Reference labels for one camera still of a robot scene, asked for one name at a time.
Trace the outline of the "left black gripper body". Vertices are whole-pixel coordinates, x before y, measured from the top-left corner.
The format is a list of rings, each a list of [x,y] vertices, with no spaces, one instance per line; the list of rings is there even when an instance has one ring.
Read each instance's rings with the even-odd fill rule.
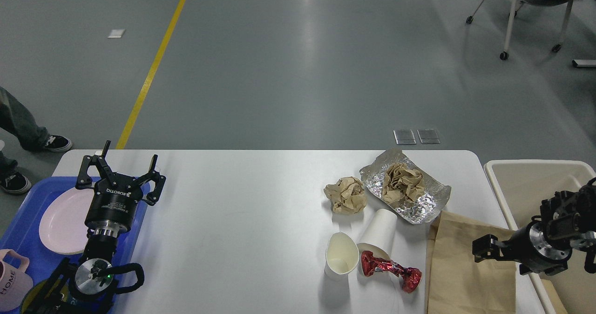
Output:
[[[116,173],[113,179],[100,178],[94,185],[85,226],[93,235],[118,238],[130,231],[142,197],[142,184],[136,177]]]

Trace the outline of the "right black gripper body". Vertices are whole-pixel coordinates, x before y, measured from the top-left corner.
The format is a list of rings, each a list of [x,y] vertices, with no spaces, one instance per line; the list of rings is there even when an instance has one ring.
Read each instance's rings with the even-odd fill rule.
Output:
[[[553,276],[568,269],[572,250],[560,250],[550,244],[542,232],[542,225],[532,221],[517,230],[505,241],[505,258],[519,263],[519,273]]]

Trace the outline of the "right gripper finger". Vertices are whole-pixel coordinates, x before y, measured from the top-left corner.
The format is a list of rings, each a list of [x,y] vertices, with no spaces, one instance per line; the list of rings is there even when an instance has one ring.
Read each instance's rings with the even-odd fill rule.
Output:
[[[472,255],[475,263],[486,259],[496,261],[513,261],[511,255],[504,254],[502,250],[509,248],[509,240],[500,241],[495,235],[484,235],[472,241]]]

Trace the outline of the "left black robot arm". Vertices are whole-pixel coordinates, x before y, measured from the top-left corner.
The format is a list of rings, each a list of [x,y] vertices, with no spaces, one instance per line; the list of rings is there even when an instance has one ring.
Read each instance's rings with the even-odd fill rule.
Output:
[[[75,188],[93,191],[84,225],[87,243],[81,258],[62,259],[38,291],[29,291],[22,314],[106,314],[117,295],[136,291],[145,281],[143,267],[113,262],[119,236],[131,231],[141,202],[154,206],[166,177],[158,172],[153,155],[147,173],[129,176],[114,172],[106,161],[110,141],[100,154],[81,161]]]

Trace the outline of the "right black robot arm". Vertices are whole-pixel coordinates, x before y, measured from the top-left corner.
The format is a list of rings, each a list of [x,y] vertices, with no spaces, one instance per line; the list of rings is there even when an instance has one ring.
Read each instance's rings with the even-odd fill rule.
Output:
[[[486,259],[515,261],[521,275],[549,276],[568,269],[573,251],[585,253],[584,270],[595,273],[595,179],[579,191],[556,191],[542,201],[540,214],[504,241],[488,234],[472,242],[475,263]]]

